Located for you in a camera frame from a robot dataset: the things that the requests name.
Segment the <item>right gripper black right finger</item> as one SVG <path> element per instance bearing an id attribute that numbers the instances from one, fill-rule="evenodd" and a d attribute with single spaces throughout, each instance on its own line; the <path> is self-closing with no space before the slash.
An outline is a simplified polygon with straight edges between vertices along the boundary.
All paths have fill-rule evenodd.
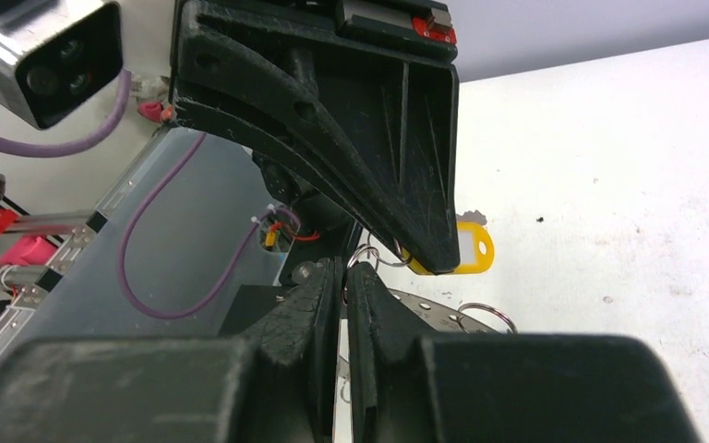
<path id="1" fill-rule="evenodd" d="M 696 442 L 660 359 L 624 336 L 439 332 L 367 263 L 347 274 L 357 442 Z"/>

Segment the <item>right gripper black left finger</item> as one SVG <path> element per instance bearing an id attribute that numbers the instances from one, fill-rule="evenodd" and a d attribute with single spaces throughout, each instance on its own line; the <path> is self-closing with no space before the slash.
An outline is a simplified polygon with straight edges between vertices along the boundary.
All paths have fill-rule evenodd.
<path id="1" fill-rule="evenodd" d="M 342 262 L 223 338 L 43 340 L 0 367 L 0 442 L 329 442 Z"/>

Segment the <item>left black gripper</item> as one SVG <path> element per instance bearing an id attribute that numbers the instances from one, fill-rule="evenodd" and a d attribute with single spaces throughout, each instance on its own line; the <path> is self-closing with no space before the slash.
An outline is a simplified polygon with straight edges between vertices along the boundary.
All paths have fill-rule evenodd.
<path id="1" fill-rule="evenodd" d="M 176 120 L 268 157 L 446 274 L 460 263 L 457 54 L 439 1 L 179 1 Z"/>

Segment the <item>large metal ring disc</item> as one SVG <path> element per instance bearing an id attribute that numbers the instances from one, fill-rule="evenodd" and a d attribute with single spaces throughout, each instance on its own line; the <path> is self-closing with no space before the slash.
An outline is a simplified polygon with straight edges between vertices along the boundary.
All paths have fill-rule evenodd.
<path id="1" fill-rule="evenodd" d="M 446 305 L 413 293 L 390 289 L 393 297 L 412 310 L 427 324 L 439 331 L 497 332 L 485 323 Z M 334 402 L 332 441 L 353 442 L 353 409 L 349 365 L 348 320 L 343 315 L 339 322 L 338 362 L 336 365 L 336 399 Z"/>

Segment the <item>yellow key tag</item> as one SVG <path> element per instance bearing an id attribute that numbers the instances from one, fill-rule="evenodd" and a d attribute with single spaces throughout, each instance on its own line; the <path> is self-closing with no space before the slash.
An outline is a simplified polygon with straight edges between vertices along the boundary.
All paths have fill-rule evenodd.
<path id="1" fill-rule="evenodd" d="M 496 256 L 496 248 L 487 228 L 470 221 L 458 221 L 456 228 L 460 263 L 455 270 L 442 272 L 442 275 L 487 272 L 492 267 Z"/>

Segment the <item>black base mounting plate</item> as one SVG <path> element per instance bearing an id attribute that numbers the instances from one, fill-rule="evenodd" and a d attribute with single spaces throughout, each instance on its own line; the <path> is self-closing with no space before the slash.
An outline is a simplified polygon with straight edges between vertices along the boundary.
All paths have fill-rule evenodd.
<path id="1" fill-rule="evenodd" d="M 321 258 L 344 258 L 360 240 L 362 226 L 332 200 L 285 167 L 255 153 L 268 194 L 302 222 L 297 229 L 284 214 L 271 215 L 258 228 L 253 258 L 238 261 L 247 277 L 233 276 L 233 301 L 219 329 L 221 336 L 240 333 L 267 315 L 303 282 Z"/>

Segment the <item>aluminium frame rail front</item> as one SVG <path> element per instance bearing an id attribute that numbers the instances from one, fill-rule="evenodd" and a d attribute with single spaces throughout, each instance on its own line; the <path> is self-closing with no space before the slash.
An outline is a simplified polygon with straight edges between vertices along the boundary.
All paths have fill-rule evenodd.
<path id="1" fill-rule="evenodd" d="M 116 210 L 133 193 L 161 151 L 158 145 L 169 130 L 169 126 L 163 126 L 154 131 L 148 144 L 93 209 L 21 216 L 6 230 L 7 234 L 58 234 L 63 242 L 39 265 L 0 264 L 0 292 L 11 293 L 9 305 L 0 314 L 0 357 L 84 249 L 93 243 Z"/>

